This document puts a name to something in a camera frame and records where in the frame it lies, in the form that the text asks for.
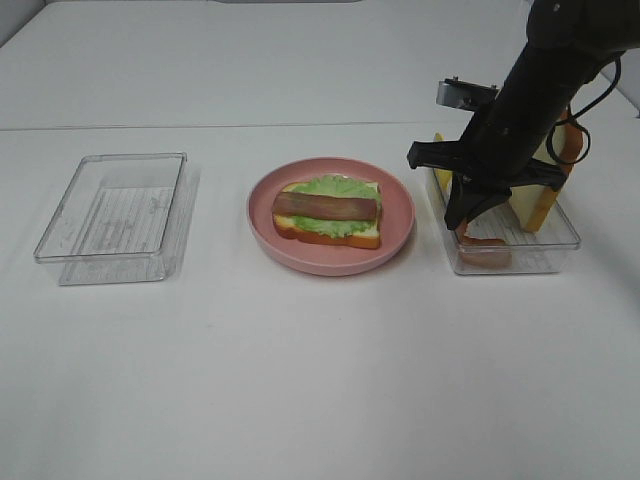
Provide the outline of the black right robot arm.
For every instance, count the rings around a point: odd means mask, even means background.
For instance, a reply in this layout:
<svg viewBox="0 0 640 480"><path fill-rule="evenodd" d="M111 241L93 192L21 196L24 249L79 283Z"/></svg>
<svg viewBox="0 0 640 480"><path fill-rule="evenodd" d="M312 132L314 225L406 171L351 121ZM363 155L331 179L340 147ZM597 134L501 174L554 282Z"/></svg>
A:
<svg viewBox="0 0 640 480"><path fill-rule="evenodd" d="M444 220L450 230L506 202L514 187L542 185L558 191L560 164L534 153L578 90L609 63L639 45L636 1L536 1L527 43L502 88L452 78L441 81L437 102L469 110L457 141L414 142L411 168L453 174Z"/></svg>

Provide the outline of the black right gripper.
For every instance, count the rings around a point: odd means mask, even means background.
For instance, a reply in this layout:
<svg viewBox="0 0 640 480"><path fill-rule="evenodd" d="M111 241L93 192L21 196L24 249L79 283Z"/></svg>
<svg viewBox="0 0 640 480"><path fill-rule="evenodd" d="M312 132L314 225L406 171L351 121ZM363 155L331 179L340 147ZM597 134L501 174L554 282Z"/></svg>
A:
<svg viewBox="0 0 640 480"><path fill-rule="evenodd" d="M509 187L545 185L558 191L567 179L560 167L535 159L534 152L568 104L568 92L539 89L505 95L473 112L459 140L416 141L407 154L413 169L459 173L452 176L444 216L449 230L508 201Z"/></svg>

